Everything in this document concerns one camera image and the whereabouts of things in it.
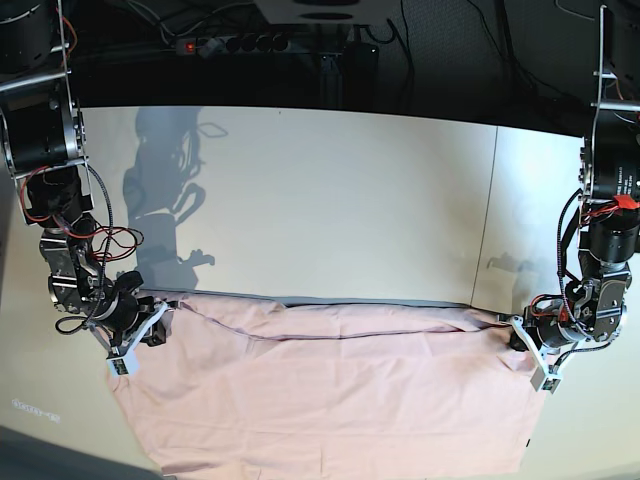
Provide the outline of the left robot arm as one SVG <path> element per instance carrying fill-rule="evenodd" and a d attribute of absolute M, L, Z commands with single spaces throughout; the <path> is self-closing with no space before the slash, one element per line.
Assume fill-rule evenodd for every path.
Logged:
<path fill-rule="evenodd" d="M 556 230 L 559 291 L 535 297 L 511 325 L 511 349 L 529 352 L 535 389 L 558 386 L 578 353 L 609 347 L 626 319 L 630 259 L 639 252 L 639 4 L 603 1 L 595 18 L 592 126 L 580 151 L 572 215 Z"/>

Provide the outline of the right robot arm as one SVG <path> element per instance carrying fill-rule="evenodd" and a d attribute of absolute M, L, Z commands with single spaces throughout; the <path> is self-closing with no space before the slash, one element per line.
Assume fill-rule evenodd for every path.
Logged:
<path fill-rule="evenodd" d="M 139 344 L 166 342 L 163 315 L 174 308 L 138 294 L 140 273 L 111 280 L 106 266 L 112 220 L 92 216 L 91 190 L 97 179 L 85 153 L 85 128 L 69 82 L 69 57 L 77 38 L 59 1 L 4 1 L 1 4 L 1 155 L 14 182 L 28 225 L 42 228 L 39 251 L 50 269 L 48 290 L 63 312 L 61 335 L 90 331 L 120 375 L 132 372 L 129 359 Z"/>

